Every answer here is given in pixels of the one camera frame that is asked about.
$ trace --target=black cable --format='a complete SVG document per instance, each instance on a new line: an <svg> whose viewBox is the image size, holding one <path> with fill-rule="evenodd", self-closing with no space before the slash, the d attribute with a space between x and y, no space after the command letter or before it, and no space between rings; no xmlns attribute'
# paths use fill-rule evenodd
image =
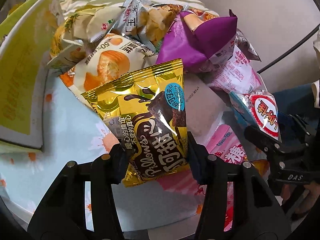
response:
<svg viewBox="0 0 320 240"><path fill-rule="evenodd" d="M296 45L294 45L291 49L289 49L287 52L282 54L280 57L272 61L270 64L266 65L264 68L257 71L258 74L261 74L263 71L267 70L268 68L272 67L274 64L278 63L280 60L284 59L286 56L288 56L291 52L293 52L295 49L299 48L303 43L305 43L307 40L309 40L314 34L317 33L319 30L320 24L314 28L307 36L305 36L301 41L299 41Z"/></svg>

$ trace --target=orange and white cake package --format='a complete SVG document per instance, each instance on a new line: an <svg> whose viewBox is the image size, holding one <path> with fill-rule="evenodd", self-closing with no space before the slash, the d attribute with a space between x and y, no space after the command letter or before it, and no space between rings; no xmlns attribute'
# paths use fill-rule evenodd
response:
<svg viewBox="0 0 320 240"><path fill-rule="evenodd" d="M119 78L121 75L154 65L157 55L139 43L113 33L68 72L60 75L64 84L84 104L82 93Z"/></svg>

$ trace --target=white wall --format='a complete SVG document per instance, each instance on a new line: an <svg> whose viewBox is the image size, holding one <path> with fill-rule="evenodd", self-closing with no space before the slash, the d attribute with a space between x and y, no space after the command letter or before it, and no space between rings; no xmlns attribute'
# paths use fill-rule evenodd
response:
<svg viewBox="0 0 320 240"><path fill-rule="evenodd" d="M251 61L256 71L279 57L320 23L320 12L313 0L201 1L220 16L227 16L229 8L238 16L238 27L262 60ZM320 79L312 43L315 37L262 73L270 92Z"/></svg>

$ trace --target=purple snack package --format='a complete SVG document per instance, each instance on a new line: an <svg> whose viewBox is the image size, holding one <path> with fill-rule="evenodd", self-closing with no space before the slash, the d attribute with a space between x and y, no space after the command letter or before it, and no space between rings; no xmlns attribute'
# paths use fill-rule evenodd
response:
<svg viewBox="0 0 320 240"><path fill-rule="evenodd" d="M177 15L164 36L156 64L182 58L185 71L199 73L216 70L232 57L237 17L232 15L200 22L192 14L184 11ZM183 20L186 16L188 25Z"/></svg>

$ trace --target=red logo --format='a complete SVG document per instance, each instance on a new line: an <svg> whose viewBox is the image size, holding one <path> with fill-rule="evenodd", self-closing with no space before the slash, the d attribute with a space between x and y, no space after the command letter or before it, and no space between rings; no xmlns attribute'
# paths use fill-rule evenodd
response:
<svg viewBox="0 0 320 240"><path fill-rule="evenodd" d="M105 31L108 27L108 24L107 23L103 23L102 26L101 26L101 30Z"/></svg>

